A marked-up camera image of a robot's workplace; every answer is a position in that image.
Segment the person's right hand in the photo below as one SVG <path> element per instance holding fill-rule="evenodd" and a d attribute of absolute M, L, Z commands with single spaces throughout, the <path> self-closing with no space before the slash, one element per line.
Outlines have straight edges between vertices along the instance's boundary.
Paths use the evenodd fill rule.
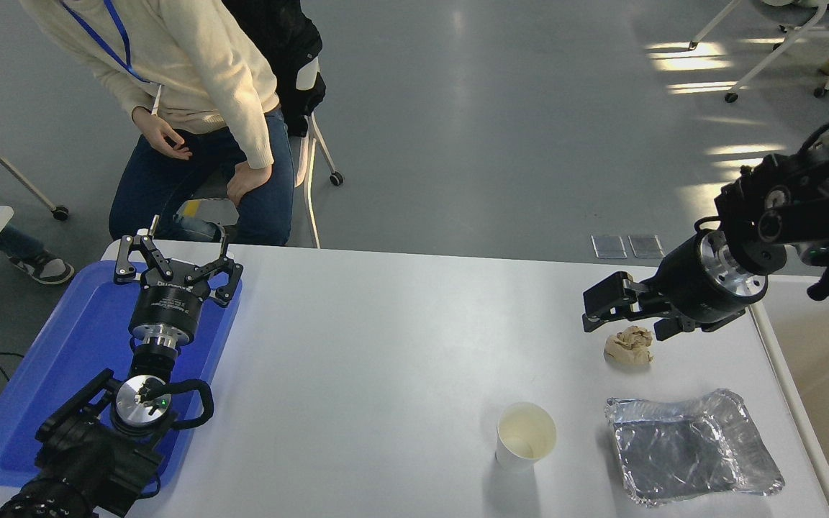
<path fill-rule="evenodd" d="M 131 112 L 131 119 L 141 131 L 142 137 L 159 154 L 172 160 L 190 160 L 193 156 L 184 138 L 149 109 L 135 107 Z"/>

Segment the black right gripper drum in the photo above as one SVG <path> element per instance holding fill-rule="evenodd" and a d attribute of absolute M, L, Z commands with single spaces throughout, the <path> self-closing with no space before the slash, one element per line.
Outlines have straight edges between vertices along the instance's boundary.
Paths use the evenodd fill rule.
<path fill-rule="evenodd" d="M 695 330 L 714 332 L 744 314 L 748 298 L 718 280 L 730 272 L 717 258 L 724 245 L 722 232 L 698 232 L 664 257 L 657 274 L 645 280 L 671 305 L 664 318 L 687 316 L 697 322 Z"/>

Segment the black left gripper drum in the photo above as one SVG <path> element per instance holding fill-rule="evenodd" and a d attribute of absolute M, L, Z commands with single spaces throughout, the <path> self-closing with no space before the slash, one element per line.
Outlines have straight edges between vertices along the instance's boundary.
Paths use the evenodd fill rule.
<path fill-rule="evenodd" d="M 142 281 L 129 324 L 130 334 L 140 340 L 157 332 L 178 340 L 193 340 L 209 295 L 209 283 L 205 280 L 194 286 L 164 281 L 149 285 Z"/>

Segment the person's left hand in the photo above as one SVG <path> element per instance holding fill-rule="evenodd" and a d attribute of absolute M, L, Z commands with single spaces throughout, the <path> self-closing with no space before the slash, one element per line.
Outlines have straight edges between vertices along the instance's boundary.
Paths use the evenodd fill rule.
<path fill-rule="evenodd" d="M 234 167 L 234 173 L 227 181 L 227 198 L 234 204 L 240 206 L 243 198 L 267 183 L 272 177 L 273 166 L 253 168 L 247 161 L 240 162 Z"/>

